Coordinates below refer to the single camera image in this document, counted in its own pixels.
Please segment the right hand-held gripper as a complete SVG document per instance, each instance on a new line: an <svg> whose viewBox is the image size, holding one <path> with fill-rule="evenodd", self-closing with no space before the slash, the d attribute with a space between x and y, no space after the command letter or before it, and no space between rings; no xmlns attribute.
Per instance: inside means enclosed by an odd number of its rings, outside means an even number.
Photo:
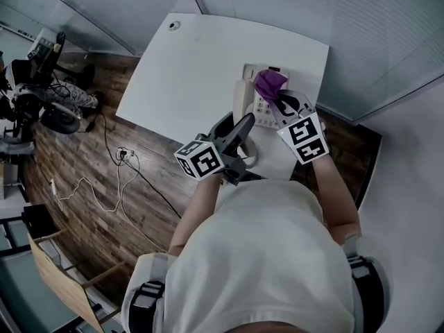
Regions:
<svg viewBox="0 0 444 333"><path fill-rule="evenodd" d="M268 104L281 128L277 131L278 136L301 164L313 162L330 152L317 112L290 123L290 113L287 112L286 104L293 110L313 108L310 100L303 93L282 89L281 100L271 99Z"/></svg>

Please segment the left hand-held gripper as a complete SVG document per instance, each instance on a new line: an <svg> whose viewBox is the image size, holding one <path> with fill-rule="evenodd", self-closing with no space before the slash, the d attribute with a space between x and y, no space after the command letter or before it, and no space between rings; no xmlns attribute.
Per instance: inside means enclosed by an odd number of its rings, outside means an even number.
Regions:
<svg viewBox="0 0 444 333"><path fill-rule="evenodd" d="M259 176L247 170L246 163L238 154L238 148L254 125L253 113L246 114L235 123L233 113L229 112L216 122L208 134L199 134L174 156L185 174L197 181L218 173L234 186L257 180Z"/></svg>

